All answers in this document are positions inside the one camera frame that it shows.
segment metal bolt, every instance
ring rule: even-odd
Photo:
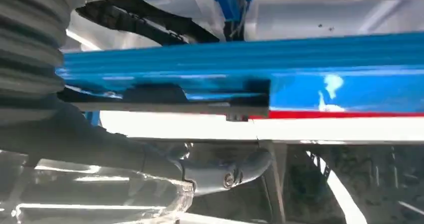
[[[234,185],[234,175],[232,173],[228,173],[224,176],[224,187],[230,189],[232,185]]]

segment blue chassis rail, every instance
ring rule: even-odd
[[[65,54],[67,85],[116,96],[173,83],[189,100],[254,96],[271,80],[271,110],[423,112],[424,33],[238,42]]]

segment red stripe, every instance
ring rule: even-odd
[[[354,117],[423,117],[424,113],[378,112],[320,112],[320,111],[270,111],[268,118],[251,116],[250,119],[306,119],[306,118],[354,118]]]

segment black cable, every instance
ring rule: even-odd
[[[103,0],[88,3],[76,11],[103,27],[142,35],[162,46],[186,44],[182,36],[198,43],[219,42],[217,37],[190,18],[167,13],[143,0]]]

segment transparent plastic part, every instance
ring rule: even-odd
[[[126,169],[46,159],[19,169],[0,204],[8,223],[174,223],[194,196],[191,183]]]

